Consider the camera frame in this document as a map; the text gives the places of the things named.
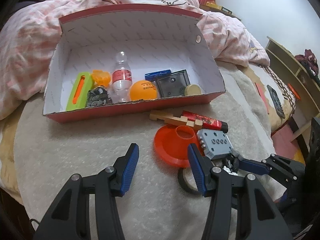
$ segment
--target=floor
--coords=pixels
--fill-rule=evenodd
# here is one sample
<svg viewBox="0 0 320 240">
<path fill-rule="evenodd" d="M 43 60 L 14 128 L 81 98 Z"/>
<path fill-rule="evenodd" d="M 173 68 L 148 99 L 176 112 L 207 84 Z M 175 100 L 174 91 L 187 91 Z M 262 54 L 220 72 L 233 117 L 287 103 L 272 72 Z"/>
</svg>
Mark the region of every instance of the floor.
<svg viewBox="0 0 320 240">
<path fill-rule="evenodd" d="M 285 125 L 271 137 L 276 153 L 280 156 L 305 164 L 297 141 L 294 140 L 290 142 L 292 135 L 293 132 L 289 125 Z"/>
</svg>

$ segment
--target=green toy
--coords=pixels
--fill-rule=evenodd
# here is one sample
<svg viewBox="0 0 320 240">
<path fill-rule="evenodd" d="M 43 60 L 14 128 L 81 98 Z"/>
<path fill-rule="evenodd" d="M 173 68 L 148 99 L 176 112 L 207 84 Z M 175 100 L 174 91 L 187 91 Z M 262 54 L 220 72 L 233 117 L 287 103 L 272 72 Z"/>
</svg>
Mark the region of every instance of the green toy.
<svg viewBox="0 0 320 240">
<path fill-rule="evenodd" d="M 94 81 L 89 72 L 80 72 L 73 85 L 66 111 L 85 108 L 88 91 L 92 89 Z"/>
</svg>

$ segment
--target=orange ping pong ball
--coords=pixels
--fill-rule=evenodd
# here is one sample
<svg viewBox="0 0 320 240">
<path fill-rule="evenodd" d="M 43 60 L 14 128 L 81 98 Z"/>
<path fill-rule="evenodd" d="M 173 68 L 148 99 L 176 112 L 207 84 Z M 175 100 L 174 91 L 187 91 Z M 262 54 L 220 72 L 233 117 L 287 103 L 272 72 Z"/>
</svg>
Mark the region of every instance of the orange ping pong ball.
<svg viewBox="0 0 320 240">
<path fill-rule="evenodd" d="M 130 98 L 135 100 L 150 100 L 157 98 L 157 89 L 154 84 L 147 80 L 135 82 L 130 89 Z"/>
</svg>

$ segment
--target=orange slot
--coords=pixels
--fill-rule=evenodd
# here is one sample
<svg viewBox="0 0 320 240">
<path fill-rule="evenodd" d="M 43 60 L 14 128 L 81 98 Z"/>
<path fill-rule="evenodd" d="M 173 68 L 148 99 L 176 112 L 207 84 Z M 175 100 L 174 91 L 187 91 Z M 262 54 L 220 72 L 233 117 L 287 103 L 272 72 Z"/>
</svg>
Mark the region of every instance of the orange slot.
<svg viewBox="0 0 320 240">
<path fill-rule="evenodd" d="M 81 93 L 81 90 L 82 90 L 82 87 L 84 85 L 84 80 L 85 80 L 85 76 L 81 76 L 80 78 L 80 81 L 79 81 L 79 84 L 77 86 L 77 90 L 75 92 L 75 95 L 73 97 L 73 100 L 72 100 L 72 103 L 75 105 L 78 101 L 78 98 L 80 96 L 80 93 Z"/>
</svg>

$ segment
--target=plastic water bottle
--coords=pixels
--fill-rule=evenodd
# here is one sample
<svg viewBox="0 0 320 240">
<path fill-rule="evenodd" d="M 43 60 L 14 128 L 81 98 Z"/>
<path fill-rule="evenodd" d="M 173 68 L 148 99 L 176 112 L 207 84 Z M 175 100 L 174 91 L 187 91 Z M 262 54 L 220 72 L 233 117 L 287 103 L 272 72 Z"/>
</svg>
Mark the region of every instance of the plastic water bottle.
<svg viewBox="0 0 320 240">
<path fill-rule="evenodd" d="M 132 85 L 131 69 L 123 51 L 116 54 L 116 65 L 112 74 L 112 85 L 119 102 L 129 101 L 129 88 Z"/>
</svg>

